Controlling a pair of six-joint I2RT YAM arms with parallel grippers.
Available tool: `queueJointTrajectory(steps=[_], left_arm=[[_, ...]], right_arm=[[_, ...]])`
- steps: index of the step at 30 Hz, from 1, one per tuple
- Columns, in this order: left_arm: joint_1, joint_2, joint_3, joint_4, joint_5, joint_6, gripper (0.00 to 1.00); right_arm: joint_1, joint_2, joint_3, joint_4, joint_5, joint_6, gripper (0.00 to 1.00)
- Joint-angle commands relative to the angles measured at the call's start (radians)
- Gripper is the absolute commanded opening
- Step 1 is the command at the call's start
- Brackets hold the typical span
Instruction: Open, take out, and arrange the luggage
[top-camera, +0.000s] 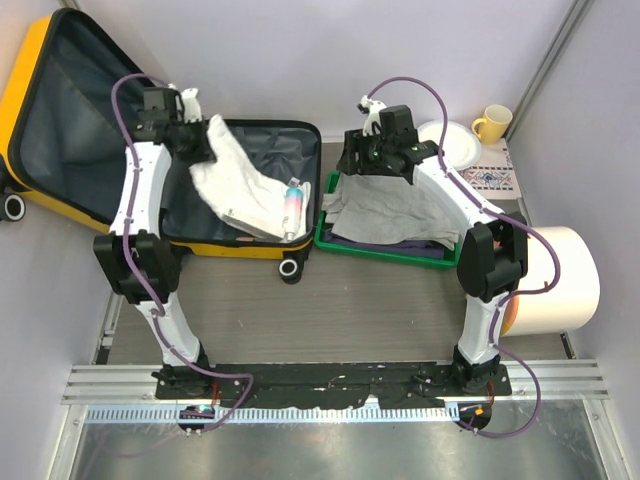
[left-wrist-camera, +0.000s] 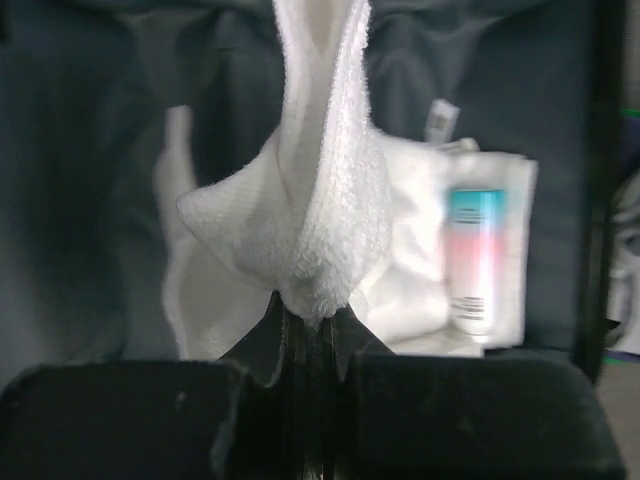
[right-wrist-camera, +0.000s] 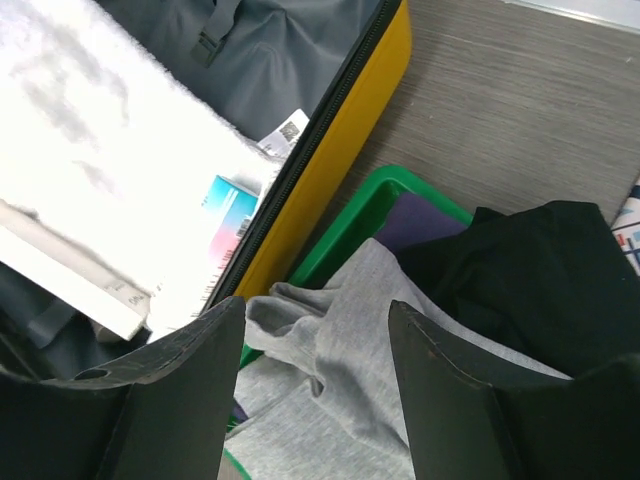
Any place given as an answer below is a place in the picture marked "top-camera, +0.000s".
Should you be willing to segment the grey t-shirt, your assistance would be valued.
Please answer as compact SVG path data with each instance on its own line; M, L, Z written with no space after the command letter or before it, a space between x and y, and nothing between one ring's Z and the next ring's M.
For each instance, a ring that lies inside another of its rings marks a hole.
M453 249L459 240L440 206L403 178L340 175L335 191L323 195L322 210L335 235L357 243L419 240Z

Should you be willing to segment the white towel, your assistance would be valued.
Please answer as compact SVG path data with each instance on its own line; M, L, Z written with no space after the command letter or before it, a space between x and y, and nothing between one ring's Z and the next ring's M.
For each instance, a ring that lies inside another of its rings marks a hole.
M189 167L189 172L198 195L216 216L222 220L222 214L233 209L283 226L286 192L289 187L299 187L304 200L298 233L292 241L283 239L277 243L302 238L307 233L311 184L294 177L284 183L260 173L219 114L210 119L207 137L215 159L196 163Z

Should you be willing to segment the navy purple garment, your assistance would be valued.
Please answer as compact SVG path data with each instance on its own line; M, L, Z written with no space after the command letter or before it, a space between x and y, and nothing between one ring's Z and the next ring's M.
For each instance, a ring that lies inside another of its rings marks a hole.
M356 242L337 235L333 231L332 224L320 230L316 245L328 251L346 255L395 255L407 258L445 260L454 253L444 245L430 240L403 240L394 244Z

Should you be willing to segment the yellow Pikachu suitcase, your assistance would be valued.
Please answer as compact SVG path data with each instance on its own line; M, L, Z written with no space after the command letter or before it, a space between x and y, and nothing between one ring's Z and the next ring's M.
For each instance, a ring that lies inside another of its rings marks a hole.
M27 31L1 99L1 177L32 201L97 231L113 221L125 178L119 123L138 120L148 81L87 14L62 8ZM257 170L311 184L307 233L290 243L258 240L220 220L176 159L163 191L161 234L200 256L275 259L298 282L312 247L321 190L319 130L293 120L231 119Z

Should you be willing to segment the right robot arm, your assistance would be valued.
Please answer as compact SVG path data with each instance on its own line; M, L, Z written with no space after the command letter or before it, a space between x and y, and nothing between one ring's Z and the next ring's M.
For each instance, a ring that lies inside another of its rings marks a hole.
M483 391L498 372L507 296L527 273L527 235L511 226L513 216L489 215L491 203L449 165L440 143L420 141L408 106L367 99L358 108L364 126L346 132L337 168L345 175L404 179L429 195L459 230L457 278L467 303L451 380L462 394Z

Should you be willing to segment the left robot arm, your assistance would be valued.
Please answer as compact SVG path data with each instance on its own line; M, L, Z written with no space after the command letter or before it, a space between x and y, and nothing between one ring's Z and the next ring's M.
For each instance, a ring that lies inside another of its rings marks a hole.
M113 291L145 318L161 349L162 365L152 374L159 399L200 399L214 383L177 295L181 255L161 236L162 197L174 156L207 150L196 94L172 86L145 89L140 119L123 127L126 173L115 218L93 243Z

